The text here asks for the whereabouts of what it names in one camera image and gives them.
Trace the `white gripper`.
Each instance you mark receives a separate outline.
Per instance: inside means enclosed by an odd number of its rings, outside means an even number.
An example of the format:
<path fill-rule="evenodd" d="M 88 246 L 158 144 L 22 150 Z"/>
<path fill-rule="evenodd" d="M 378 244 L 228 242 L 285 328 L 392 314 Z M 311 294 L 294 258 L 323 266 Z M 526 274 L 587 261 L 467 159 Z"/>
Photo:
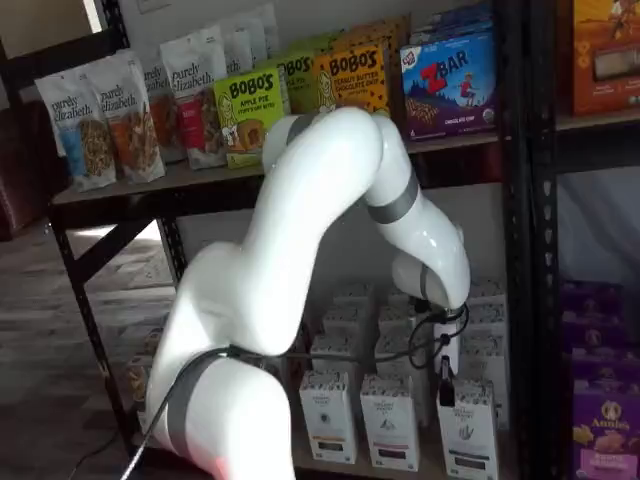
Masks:
<path fill-rule="evenodd" d="M 459 321 L 435 324 L 433 336 L 434 369 L 439 372 L 438 402 L 440 406 L 454 406 L 453 380 L 459 370 Z"/>

